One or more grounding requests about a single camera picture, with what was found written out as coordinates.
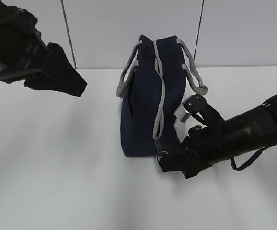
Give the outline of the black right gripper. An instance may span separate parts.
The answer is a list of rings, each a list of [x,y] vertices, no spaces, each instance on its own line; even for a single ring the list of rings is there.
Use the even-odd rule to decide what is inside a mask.
[[[170,154],[158,156],[163,172],[181,171],[186,179],[227,160],[225,152],[227,126],[216,127],[196,125],[189,129],[188,136]]]

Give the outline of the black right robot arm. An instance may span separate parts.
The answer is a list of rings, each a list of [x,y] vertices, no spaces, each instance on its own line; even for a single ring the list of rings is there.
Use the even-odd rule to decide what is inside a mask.
[[[189,129],[175,150],[159,149],[156,158],[162,171],[181,171],[186,179],[225,160],[235,171],[242,171],[277,145],[277,94],[228,120],[195,94],[181,103],[176,116],[181,122],[193,117],[200,124]]]

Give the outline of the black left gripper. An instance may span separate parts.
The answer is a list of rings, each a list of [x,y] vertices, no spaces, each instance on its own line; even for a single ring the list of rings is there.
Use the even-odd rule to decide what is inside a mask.
[[[51,90],[81,97],[87,82],[57,43],[46,45],[28,10],[0,0],[0,81],[24,81],[33,90]]]

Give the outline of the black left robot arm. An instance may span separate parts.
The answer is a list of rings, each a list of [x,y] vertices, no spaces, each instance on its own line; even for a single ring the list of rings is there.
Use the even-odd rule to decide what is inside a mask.
[[[0,0],[0,81],[23,81],[33,90],[51,90],[81,97],[87,82],[57,43],[45,44],[38,19],[28,10]]]

